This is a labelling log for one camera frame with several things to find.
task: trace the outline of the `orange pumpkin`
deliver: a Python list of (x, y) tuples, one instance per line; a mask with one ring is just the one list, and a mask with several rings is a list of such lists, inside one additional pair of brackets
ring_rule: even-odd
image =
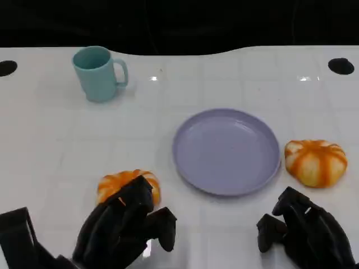
[(143, 175), (148, 183), (151, 184), (153, 202), (155, 205), (158, 205), (161, 197), (158, 179), (153, 173), (140, 169), (104, 176), (99, 183), (97, 203), (106, 201), (108, 197), (118, 192), (124, 185), (137, 178), (139, 175)]
[(284, 154), (287, 171), (304, 185), (314, 188), (335, 184), (348, 164), (342, 148), (325, 140), (290, 141)]

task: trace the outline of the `purple plate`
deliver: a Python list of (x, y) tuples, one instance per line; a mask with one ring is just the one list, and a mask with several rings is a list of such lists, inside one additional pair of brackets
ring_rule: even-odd
[(263, 187), (280, 166), (279, 144), (272, 130), (233, 109), (207, 110), (185, 121), (172, 150), (178, 172), (189, 183), (223, 196)]

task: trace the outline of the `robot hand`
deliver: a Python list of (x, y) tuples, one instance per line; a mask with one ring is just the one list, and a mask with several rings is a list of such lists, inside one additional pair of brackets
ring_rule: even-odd
[(268, 214), (262, 217), (257, 223), (260, 252), (281, 243), (301, 269), (359, 268), (345, 232), (330, 213), (291, 187), (278, 200), (272, 214), (283, 215), (285, 223)]
[(166, 207), (151, 213), (151, 189), (139, 176), (100, 203), (81, 228), (72, 260), (55, 259), (38, 242), (26, 208), (0, 215), (0, 267), (123, 269), (145, 250), (148, 240), (157, 238), (170, 252), (176, 217)]

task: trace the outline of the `white table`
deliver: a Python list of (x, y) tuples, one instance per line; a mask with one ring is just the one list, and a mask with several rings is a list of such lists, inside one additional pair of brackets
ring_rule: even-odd
[[(159, 269), (293, 268), (281, 247), (257, 248), (256, 223), (290, 185), (337, 218), (359, 261), (359, 47), (257, 47), (200, 57), (142, 57), (128, 63), (129, 87), (116, 100), (85, 100), (71, 66), (77, 48), (0, 49), (17, 71), (0, 78), (0, 212), (27, 206), (39, 240), (70, 256), (95, 203), (99, 179), (136, 168), (160, 179), (162, 205), (177, 216), (171, 254)], [(332, 58), (357, 70), (336, 75)], [(191, 188), (176, 173), (171, 143), (187, 117), (231, 107), (257, 115), (280, 145), (290, 139), (337, 142), (349, 166), (335, 187), (304, 188), (282, 166), (250, 196), (224, 200)]]

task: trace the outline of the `mug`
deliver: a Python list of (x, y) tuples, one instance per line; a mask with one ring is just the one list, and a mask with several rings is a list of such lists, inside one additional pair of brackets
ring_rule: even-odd
[[(123, 68), (125, 80), (117, 82), (113, 64)], [(79, 77), (82, 89), (88, 101), (102, 103), (115, 97), (117, 87), (128, 84), (126, 63), (121, 59), (113, 59), (108, 49), (91, 46), (78, 51), (72, 58), (72, 64)]]

